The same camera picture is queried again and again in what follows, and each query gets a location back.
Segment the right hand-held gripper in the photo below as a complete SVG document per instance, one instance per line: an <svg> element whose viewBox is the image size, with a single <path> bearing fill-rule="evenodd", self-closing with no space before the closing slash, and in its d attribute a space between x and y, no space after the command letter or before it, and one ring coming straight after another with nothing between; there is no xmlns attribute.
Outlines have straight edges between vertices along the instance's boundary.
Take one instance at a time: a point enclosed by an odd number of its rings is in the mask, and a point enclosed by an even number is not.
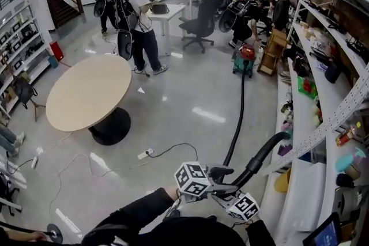
<svg viewBox="0 0 369 246"><path fill-rule="evenodd" d="M237 192L235 196L218 197L214 200L227 214L242 221L249 221L259 213L259 205L249 193Z"/></svg>

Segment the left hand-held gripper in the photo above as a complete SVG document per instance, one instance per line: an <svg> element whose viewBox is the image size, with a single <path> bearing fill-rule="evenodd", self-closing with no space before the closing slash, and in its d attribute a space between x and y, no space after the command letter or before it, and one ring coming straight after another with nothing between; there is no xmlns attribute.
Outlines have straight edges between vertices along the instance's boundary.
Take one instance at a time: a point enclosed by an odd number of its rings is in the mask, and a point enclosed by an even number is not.
<svg viewBox="0 0 369 246"><path fill-rule="evenodd" d="M213 181L222 181L224 176L233 173L234 170L227 166L209 168L209 177ZM211 192L217 196L228 196L239 190L237 186L230 184L214 184L212 186L204 168L198 161L184 162L174 173L174 179L180 195L184 197L186 203L206 199Z"/></svg>

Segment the person's right forearm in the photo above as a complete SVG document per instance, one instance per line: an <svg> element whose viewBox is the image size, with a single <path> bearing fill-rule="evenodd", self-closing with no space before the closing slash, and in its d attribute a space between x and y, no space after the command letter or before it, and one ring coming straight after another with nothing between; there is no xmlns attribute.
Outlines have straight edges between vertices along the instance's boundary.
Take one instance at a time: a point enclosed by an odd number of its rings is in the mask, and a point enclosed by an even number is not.
<svg viewBox="0 0 369 246"><path fill-rule="evenodd" d="M276 246L271 234L261 219L248 224L246 232L250 246Z"/></svg>

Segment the person's left forearm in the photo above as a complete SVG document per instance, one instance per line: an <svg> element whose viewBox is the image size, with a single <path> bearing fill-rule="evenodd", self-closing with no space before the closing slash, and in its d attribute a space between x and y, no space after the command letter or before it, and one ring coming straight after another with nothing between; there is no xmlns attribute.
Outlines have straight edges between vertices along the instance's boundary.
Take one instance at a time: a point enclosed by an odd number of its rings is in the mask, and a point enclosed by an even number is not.
<svg viewBox="0 0 369 246"><path fill-rule="evenodd" d="M140 230L169 209L177 199L177 188L159 188L115 211L111 217L130 229Z"/></svg>

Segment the red and teal vacuum cleaner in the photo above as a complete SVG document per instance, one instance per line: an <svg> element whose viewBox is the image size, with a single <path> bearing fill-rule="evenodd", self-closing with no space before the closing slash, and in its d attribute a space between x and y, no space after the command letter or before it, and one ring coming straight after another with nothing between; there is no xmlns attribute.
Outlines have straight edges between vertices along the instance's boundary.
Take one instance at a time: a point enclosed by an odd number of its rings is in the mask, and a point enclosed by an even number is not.
<svg viewBox="0 0 369 246"><path fill-rule="evenodd" d="M243 43L234 52L234 65L232 72L235 74L245 72L251 78L253 76L253 67L256 60L254 47Z"/></svg>

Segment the yellow bucket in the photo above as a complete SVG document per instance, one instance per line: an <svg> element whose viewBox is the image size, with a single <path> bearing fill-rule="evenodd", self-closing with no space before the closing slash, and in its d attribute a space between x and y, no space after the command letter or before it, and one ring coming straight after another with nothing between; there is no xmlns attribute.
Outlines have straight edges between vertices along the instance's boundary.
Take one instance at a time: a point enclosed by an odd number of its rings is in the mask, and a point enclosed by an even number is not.
<svg viewBox="0 0 369 246"><path fill-rule="evenodd" d="M287 171L278 176L274 182L274 189L279 193L287 193L289 182L291 178L292 169L289 168Z"/></svg>

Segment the person's black top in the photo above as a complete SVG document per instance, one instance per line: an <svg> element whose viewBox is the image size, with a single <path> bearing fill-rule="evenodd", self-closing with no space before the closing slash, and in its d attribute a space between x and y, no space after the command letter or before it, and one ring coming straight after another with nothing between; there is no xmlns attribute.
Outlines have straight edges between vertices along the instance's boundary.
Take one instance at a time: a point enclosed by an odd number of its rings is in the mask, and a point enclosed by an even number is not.
<svg viewBox="0 0 369 246"><path fill-rule="evenodd" d="M147 233L137 216L117 211L83 238L82 246L246 246L228 226L204 217L172 217Z"/></svg>

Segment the white metal shelving unit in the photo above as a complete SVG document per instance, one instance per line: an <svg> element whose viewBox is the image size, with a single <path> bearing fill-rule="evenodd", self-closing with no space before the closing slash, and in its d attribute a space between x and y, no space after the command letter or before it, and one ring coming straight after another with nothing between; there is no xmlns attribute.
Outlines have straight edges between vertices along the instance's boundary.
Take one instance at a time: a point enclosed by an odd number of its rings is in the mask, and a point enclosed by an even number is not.
<svg viewBox="0 0 369 246"><path fill-rule="evenodd" d="M358 139L338 147L336 136L361 107L369 108L369 62L348 48L345 35L335 29L330 34L359 77L353 85L343 75L330 83L318 68L317 60L308 58L322 107L323 122L319 126L313 122L312 99L298 91L296 73L291 73L290 84L277 83L278 107L288 97L292 97L294 106L292 149L284 156L273 149L270 165L262 170L268 181L260 215L277 246L302 246L310 230L330 215L337 188L336 160L364 146L363 140ZM289 168L292 171L287 193L276 192L276 178Z"/></svg>

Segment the tablet with blue screen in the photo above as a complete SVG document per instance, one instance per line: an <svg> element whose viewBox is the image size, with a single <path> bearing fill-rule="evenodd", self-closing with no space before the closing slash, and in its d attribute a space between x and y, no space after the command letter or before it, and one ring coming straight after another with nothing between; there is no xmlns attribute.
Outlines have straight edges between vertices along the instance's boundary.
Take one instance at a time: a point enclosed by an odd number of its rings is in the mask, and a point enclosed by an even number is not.
<svg viewBox="0 0 369 246"><path fill-rule="evenodd" d="M342 230L339 215L333 212L303 240L303 246L338 246L341 242Z"/></svg>

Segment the teal spray bottle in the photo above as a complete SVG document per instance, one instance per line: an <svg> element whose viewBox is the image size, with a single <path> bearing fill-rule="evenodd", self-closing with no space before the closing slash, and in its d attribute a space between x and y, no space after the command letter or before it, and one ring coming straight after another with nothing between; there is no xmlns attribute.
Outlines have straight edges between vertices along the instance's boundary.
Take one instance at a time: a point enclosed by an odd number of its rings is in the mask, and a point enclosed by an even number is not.
<svg viewBox="0 0 369 246"><path fill-rule="evenodd" d="M358 166L365 158L366 154L362 149L356 148L354 152L339 157L335 163L337 172L344 172L350 166Z"/></svg>

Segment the red and yellow bottle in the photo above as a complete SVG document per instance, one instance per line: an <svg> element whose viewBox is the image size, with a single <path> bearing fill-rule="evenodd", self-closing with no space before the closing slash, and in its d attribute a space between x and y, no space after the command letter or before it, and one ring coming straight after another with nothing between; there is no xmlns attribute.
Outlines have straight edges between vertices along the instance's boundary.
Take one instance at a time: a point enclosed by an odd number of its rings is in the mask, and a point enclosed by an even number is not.
<svg viewBox="0 0 369 246"><path fill-rule="evenodd" d="M353 139L354 136L358 134L361 126L362 126L361 122L350 124L349 127L336 138L337 146L339 147L344 146L347 142Z"/></svg>

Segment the green packet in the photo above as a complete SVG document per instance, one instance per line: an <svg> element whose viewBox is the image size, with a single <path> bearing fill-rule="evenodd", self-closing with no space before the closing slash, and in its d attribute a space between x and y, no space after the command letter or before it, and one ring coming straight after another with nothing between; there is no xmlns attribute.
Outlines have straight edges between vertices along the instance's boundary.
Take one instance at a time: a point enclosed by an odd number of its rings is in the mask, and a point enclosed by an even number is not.
<svg viewBox="0 0 369 246"><path fill-rule="evenodd" d="M306 77L298 76L298 91L312 99L318 95L315 82Z"/></svg>

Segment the wooden stool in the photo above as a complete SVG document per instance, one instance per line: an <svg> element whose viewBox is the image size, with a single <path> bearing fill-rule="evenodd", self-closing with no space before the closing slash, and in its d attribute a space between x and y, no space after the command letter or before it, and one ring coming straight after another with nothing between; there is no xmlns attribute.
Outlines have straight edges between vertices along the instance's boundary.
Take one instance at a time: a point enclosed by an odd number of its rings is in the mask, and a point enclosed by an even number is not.
<svg viewBox="0 0 369 246"><path fill-rule="evenodd" d="M258 65L257 72L273 76L277 73L277 66L285 49L289 45L285 32L272 29L267 45Z"/></svg>

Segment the black office chair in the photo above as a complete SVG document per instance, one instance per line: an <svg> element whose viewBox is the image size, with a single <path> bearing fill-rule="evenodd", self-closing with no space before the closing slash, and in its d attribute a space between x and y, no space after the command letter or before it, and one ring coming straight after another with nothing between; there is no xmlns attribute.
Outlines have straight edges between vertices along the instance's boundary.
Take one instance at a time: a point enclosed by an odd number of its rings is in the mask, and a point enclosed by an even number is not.
<svg viewBox="0 0 369 246"><path fill-rule="evenodd" d="M184 44L182 50L185 50L189 45L197 43L202 49L202 53L205 53L204 42L214 46L214 41L207 39L215 30L215 14L217 11L218 0L201 0L198 7L198 16L196 19L186 19L180 17L182 22L179 27L187 34L193 36L184 36L182 41L190 40Z"/></svg>

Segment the round wooden table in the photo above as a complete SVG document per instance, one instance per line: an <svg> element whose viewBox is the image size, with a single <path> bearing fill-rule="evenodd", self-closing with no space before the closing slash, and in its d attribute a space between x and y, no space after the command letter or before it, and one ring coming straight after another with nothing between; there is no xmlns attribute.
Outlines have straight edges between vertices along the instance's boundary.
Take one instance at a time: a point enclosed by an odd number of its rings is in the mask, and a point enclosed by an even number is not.
<svg viewBox="0 0 369 246"><path fill-rule="evenodd" d="M47 119L55 129L87 129L104 146L120 142L131 127L129 113L118 105L129 90L131 67L116 55L95 55L71 68L52 87Z"/></svg>

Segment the white rectangular desk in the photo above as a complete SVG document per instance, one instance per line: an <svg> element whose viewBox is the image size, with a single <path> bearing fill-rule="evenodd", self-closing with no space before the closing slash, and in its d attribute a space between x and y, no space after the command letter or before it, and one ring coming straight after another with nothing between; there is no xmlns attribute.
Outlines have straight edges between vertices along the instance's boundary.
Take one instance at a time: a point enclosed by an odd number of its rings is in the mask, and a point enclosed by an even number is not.
<svg viewBox="0 0 369 246"><path fill-rule="evenodd" d="M154 14L152 11L148 12L148 17L155 22L160 23L161 35L164 38L163 49L160 51L161 55L159 57L170 56L171 55L171 41L170 41L170 20L180 15L185 16L186 5L181 4L167 4L169 12L165 14Z"/></svg>

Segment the black floor disc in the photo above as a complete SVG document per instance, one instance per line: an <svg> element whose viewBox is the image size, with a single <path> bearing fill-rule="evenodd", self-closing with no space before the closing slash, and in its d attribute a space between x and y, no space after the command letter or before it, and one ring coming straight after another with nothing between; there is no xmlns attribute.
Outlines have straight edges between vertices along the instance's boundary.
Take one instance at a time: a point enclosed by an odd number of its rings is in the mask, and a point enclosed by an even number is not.
<svg viewBox="0 0 369 246"><path fill-rule="evenodd" d="M63 243L63 236L60 229L55 224L48 224L47 225L47 231L45 232L45 235L47 235L52 242L57 244Z"/></svg>

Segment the black handbag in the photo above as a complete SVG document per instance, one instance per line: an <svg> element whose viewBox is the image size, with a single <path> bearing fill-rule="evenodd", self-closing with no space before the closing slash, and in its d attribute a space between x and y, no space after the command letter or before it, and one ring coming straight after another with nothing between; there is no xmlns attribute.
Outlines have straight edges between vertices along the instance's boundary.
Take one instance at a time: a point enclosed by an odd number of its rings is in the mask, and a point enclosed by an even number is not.
<svg viewBox="0 0 369 246"><path fill-rule="evenodd" d="M167 14L170 12L170 9L168 8L166 3L154 3L151 8L150 8L151 12L153 14Z"/></svg>

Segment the red box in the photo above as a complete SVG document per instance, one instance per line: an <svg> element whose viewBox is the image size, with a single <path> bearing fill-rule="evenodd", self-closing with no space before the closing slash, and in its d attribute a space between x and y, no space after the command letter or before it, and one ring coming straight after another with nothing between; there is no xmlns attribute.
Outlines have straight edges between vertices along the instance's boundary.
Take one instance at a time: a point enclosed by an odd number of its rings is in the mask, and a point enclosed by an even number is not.
<svg viewBox="0 0 369 246"><path fill-rule="evenodd" d="M63 51L61 50L57 41L53 41L50 43L51 50L58 62L60 62L64 58Z"/></svg>

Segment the black bag on stand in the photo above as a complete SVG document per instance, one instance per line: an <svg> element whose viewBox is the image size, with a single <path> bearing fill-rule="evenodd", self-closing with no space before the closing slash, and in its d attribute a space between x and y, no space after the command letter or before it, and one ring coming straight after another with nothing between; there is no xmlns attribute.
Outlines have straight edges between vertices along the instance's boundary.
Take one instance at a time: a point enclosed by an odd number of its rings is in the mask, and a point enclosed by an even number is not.
<svg viewBox="0 0 369 246"><path fill-rule="evenodd" d="M37 121L37 110L39 108L45 108L46 106L36 103L32 98L38 96L36 89L22 76L13 76L12 87L18 97L19 102L25 109L28 109L27 104L29 102L32 103L35 121Z"/></svg>

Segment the staircase with wooden railing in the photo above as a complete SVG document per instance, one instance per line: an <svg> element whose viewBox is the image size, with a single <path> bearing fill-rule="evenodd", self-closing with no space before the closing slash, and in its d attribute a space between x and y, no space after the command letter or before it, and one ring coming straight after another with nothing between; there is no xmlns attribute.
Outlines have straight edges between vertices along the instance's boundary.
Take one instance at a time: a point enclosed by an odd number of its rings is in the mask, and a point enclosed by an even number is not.
<svg viewBox="0 0 369 246"><path fill-rule="evenodd" d="M84 14L81 0L47 0L55 30Z"/></svg>

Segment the white display shelf unit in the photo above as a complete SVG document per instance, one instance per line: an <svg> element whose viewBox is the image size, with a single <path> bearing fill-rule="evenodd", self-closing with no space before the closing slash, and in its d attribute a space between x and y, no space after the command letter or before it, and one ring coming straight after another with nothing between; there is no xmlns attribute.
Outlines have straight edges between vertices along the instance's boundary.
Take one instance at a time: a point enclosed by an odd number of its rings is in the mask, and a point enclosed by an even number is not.
<svg viewBox="0 0 369 246"><path fill-rule="evenodd" d="M50 67L50 43L33 0L0 0L0 114L6 119L19 102L14 79L34 84Z"/></svg>

